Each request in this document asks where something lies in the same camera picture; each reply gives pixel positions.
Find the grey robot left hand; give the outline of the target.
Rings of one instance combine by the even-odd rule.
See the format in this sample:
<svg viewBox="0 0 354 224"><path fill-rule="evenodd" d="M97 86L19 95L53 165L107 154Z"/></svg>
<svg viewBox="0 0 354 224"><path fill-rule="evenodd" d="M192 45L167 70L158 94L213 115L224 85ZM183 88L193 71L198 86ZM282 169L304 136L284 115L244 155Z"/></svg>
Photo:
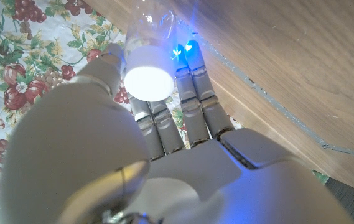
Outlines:
<svg viewBox="0 0 354 224"><path fill-rule="evenodd" d="M14 128L0 180L3 223L351 223L280 144L235 129L194 40L173 52L190 149L161 101L111 99L110 44Z"/></svg>

